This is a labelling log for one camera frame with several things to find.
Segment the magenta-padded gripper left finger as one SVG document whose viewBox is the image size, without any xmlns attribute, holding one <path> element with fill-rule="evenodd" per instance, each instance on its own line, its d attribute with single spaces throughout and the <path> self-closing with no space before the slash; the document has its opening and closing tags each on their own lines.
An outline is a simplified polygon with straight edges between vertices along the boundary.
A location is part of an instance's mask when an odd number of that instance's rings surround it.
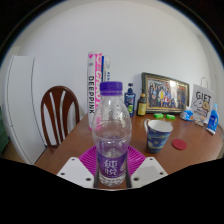
<svg viewBox="0 0 224 224">
<path fill-rule="evenodd" d="M 84 188 L 93 188 L 97 173 L 96 147 L 79 157 L 70 157 L 57 175 Z"/>
</svg>

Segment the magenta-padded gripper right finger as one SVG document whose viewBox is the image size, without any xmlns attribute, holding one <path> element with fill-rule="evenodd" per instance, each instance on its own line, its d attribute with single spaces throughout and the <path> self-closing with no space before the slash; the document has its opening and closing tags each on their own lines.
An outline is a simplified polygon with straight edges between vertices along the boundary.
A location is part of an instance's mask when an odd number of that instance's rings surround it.
<svg viewBox="0 0 224 224">
<path fill-rule="evenodd" d="M 154 157 L 146 157 L 129 146 L 127 154 L 128 188 L 140 188 L 167 176 L 166 171 Z"/>
</svg>

